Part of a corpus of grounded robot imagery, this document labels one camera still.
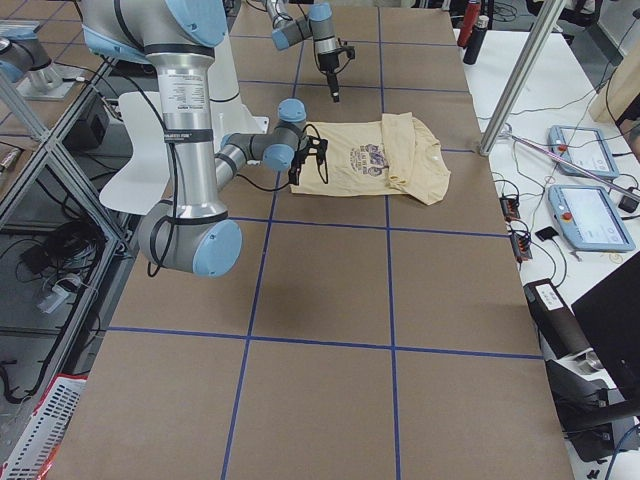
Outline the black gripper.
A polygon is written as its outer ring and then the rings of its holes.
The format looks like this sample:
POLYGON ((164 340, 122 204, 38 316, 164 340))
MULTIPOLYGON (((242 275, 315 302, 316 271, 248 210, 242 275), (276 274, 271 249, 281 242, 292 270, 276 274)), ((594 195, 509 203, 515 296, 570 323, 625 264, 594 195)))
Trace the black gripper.
POLYGON ((305 164, 309 156, 311 144, 309 142, 299 146, 295 151, 294 158, 291 163, 291 169, 288 172, 289 184, 300 184, 302 166, 305 164))
POLYGON ((333 50, 319 53, 317 60, 320 72, 326 77, 332 101, 340 101, 340 89, 336 74, 336 71, 339 69, 339 51, 333 50))

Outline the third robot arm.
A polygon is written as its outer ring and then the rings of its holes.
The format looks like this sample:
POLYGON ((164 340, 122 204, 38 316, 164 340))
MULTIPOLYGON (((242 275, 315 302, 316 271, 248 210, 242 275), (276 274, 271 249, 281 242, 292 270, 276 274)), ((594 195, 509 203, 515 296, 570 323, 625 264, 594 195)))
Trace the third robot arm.
MULTIPOLYGON (((209 101, 226 104, 240 98, 235 66, 227 34, 222 33, 213 42, 202 43, 188 39, 162 38, 146 43, 119 42, 109 36, 86 28, 84 36, 87 46, 96 54, 131 62, 149 61, 158 69, 161 103, 166 112, 195 111, 204 106, 204 92, 209 92, 209 101), (208 58, 209 69, 200 73, 178 73, 176 66, 170 67, 160 60, 181 54, 191 70, 195 62, 208 58)), ((13 82, 27 73, 47 73, 53 61, 40 43, 37 35, 27 29, 14 28, 1 35, 1 70, 13 82)))

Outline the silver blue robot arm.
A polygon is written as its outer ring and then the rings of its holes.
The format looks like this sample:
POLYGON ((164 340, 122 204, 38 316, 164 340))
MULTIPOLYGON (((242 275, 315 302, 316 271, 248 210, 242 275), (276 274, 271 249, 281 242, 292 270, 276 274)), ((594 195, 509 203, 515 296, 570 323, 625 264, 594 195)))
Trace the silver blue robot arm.
POLYGON ((173 194, 141 220, 139 245, 147 273, 160 268, 219 277, 236 263, 239 225, 220 190, 249 161, 275 171, 299 167, 309 154, 306 111, 297 99, 279 104, 270 134, 233 133, 214 147, 208 71, 227 35, 219 1, 85 1, 83 32, 98 55, 149 63, 157 73, 156 117, 168 154, 173 194))
POLYGON ((283 51, 304 40, 313 41, 316 67, 326 78, 334 103, 340 101, 338 70, 340 55, 352 58, 352 48, 343 45, 335 34, 332 10, 328 3, 312 4, 308 13, 293 18, 284 1, 262 1, 272 22, 271 38, 277 50, 283 51))

